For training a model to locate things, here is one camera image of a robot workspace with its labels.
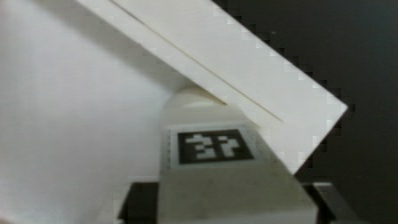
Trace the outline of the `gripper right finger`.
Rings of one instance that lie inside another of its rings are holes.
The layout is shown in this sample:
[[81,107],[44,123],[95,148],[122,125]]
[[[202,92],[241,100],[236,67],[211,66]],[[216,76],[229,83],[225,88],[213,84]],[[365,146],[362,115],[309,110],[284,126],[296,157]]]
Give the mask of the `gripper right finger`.
[[305,183],[303,189],[317,206],[316,224],[353,224],[355,213],[332,183]]

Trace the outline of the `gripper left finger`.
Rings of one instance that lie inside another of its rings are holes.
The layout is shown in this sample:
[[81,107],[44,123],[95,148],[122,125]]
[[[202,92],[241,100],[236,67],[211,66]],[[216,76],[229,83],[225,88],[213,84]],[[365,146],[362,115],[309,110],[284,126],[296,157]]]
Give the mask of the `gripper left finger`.
[[129,185],[117,211],[117,224],[156,224],[158,183],[134,182]]

